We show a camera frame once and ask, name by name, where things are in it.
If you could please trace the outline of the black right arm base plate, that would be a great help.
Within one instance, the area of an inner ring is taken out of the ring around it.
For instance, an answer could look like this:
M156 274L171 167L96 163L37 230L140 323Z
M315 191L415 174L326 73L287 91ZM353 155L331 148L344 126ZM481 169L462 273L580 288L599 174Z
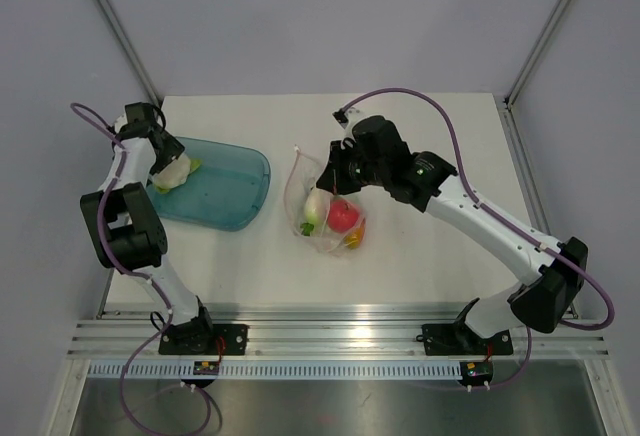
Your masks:
M510 356L514 354L511 335L501 331L481 338L462 323L432 323L421 326L415 336L427 356Z

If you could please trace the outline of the white eggplant green stem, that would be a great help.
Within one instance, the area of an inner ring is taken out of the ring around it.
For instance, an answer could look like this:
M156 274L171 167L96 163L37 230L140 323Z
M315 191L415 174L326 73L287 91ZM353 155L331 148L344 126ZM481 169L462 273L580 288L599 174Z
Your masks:
M310 236L325 226L331 199L329 192L316 187L311 189L303 207L304 221L300 225L303 236Z

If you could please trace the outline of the red tomato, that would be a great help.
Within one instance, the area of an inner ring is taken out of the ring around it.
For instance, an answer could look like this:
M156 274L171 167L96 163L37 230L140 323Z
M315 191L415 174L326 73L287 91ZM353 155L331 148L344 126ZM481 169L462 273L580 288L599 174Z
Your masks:
M360 216L355 205L344 199L335 199L329 208L327 225L336 233L346 233L356 225Z

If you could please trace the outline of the clear pink zip top bag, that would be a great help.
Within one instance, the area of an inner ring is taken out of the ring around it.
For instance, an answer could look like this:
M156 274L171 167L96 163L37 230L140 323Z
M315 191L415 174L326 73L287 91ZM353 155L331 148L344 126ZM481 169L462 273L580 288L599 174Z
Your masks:
M335 199L344 199L360 210L360 219L351 230L346 233L336 233L328 227L326 219L325 226L321 230L315 230L310 236L301 234L300 225L304 221L303 207L309 192L315 187L322 167L317 158L304 153L299 146L295 146L294 151L295 160L283 195L285 214L293 234L319 253L341 255L353 251L345 247L344 238L362 223L366 225L366 211L354 196L334 195L329 192L332 195L331 202Z

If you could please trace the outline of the white cauliflower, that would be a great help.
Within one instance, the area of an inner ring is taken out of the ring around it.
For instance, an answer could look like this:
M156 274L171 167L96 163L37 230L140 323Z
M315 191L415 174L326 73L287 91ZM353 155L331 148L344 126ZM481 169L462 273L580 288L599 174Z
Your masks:
M192 159L186 153L182 153L159 173L151 176L151 183L160 194L183 185L190 174L195 172L202 164L200 159Z

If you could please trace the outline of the red orange mango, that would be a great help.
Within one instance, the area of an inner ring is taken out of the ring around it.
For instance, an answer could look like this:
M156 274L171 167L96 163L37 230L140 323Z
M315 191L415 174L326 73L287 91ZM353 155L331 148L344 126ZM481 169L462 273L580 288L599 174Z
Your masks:
M366 225L362 223L344 238L345 247L350 250L358 249L364 239Z

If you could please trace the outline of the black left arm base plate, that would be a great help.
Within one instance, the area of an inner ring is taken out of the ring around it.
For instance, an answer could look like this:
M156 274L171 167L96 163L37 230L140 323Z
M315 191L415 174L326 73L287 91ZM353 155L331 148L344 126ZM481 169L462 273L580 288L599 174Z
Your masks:
M242 356L246 353L249 327L244 324L213 324L196 328L170 326L161 336L158 353L167 356Z

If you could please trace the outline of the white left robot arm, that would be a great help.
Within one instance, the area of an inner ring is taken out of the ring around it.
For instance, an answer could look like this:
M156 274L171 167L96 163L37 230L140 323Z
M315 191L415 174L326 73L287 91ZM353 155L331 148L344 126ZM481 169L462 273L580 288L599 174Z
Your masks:
M198 167L166 129L166 118L145 102L126 106L120 122L108 124L92 108L74 103L74 113L111 142L113 159L98 190L80 199L80 209L99 262L135 280L156 303L160 351L197 355L215 344L216 330L200 299L168 260L168 238L147 192L182 186Z

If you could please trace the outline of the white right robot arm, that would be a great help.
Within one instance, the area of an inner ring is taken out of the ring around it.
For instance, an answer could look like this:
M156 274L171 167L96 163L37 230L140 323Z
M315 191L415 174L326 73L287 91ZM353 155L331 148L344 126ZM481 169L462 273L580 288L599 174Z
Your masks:
M510 355L502 338L526 326L552 333L584 284L588 249L537 232L510 214L492 209L464 184L461 172L433 152L413 152L396 126L381 115L335 119L345 131L330 144L327 165L316 185L335 195L367 186L383 188L394 200L427 213L464 233L496 257L518 285L470 301L450 323L422 328L418 341L429 356Z

